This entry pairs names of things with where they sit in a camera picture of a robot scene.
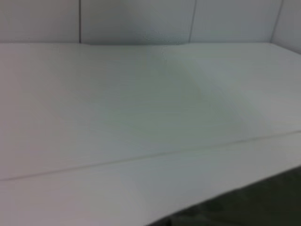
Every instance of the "seam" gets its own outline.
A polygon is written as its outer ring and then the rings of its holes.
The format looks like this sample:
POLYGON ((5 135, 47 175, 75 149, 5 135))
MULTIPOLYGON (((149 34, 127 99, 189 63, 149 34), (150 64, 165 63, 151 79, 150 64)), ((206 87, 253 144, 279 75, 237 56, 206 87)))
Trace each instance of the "seam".
POLYGON ((189 33, 189 40, 188 40, 188 42, 191 42, 192 30, 193 30, 193 26, 194 26, 194 20, 195 20, 196 11, 197 11, 197 2, 198 2, 198 0, 195 0, 195 2, 194 2, 194 8, 193 8, 193 14, 192 14, 192 22, 191 22, 191 26, 190 26, 190 33, 189 33))
POLYGON ((278 25, 279 20, 280 20, 283 5, 284 5, 284 0, 281 0, 279 11, 278 11, 277 18, 276 18, 276 21, 275 21, 275 25, 274 25, 274 28, 273 28, 273 31, 272 31, 271 39, 269 41, 270 43, 272 43, 272 41, 274 39, 276 28, 277 28, 277 25, 278 25))

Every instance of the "tile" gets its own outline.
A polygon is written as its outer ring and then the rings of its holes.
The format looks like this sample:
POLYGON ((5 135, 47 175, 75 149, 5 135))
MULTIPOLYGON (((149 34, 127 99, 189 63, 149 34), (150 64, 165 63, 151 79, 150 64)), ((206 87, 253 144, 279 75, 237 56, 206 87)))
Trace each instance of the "tile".
POLYGON ((285 0, 273 37, 273 43, 301 53, 301 2, 285 0))
POLYGON ((82 0, 82 42, 188 42, 194 0, 82 0))
POLYGON ((281 0, 198 0, 191 42, 269 42, 281 0))
POLYGON ((0 42, 78 42, 74 0, 1 0, 0 42))

